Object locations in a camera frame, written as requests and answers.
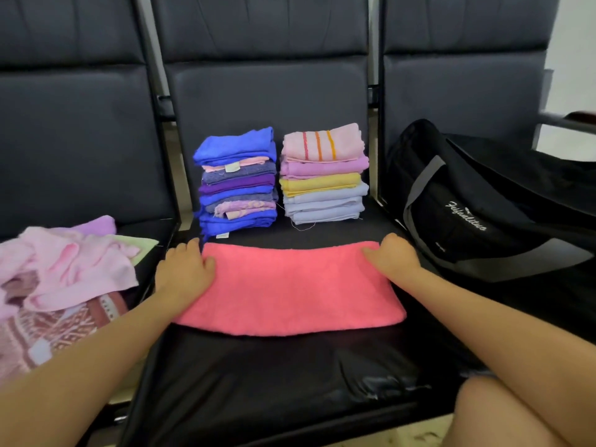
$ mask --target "black duffel bag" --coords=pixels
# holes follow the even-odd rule
[[[443,135],[418,120],[391,145],[383,198],[436,265],[487,282],[596,252],[596,165]]]

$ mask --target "gray bag strap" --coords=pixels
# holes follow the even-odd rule
[[[412,218],[411,206],[422,194],[430,179],[443,165],[445,165],[445,162],[439,156],[435,156],[430,160],[426,168],[414,181],[404,209],[404,224],[416,245],[437,264],[483,281],[500,282],[567,268],[592,259],[594,256],[590,251],[578,248],[558,238],[551,238],[537,248],[510,257],[468,259],[455,263],[438,258],[418,235]]]

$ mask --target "pile of clothes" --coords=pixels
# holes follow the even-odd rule
[[[281,178],[286,216],[294,224],[357,219],[368,168],[358,124],[284,136]]]
[[[127,311],[120,291],[138,285],[134,266],[158,241],[115,233],[102,216],[0,243],[0,385]]]
[[[205,240],[238,229],[269,227],[277,218],[273,129],[209,136],[194,153],[203,167],[195,212]]]

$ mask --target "seat cushion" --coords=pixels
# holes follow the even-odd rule
[[[362,219],[297,228],[282,212],[270,228],[217,241],[309,249],[401,234],[374,200],[365,207]],[[188,237],[197,233],[193,225]],[[447,413],[463,377],[483,367],[395,290],[408,318],[386,328],[281,338],[171,325],[149,355],[121,445],[322,445]]]
[[[135,267],[139,285],[121,292],[129,309],[137,306],[153,287],[155,268],[158,262],[163,259],[177,230],[178,221],[176,219],[154,219],[118,226],[117,233],[119,235],[159,240],[158,245],[149,251],[149,254]]]

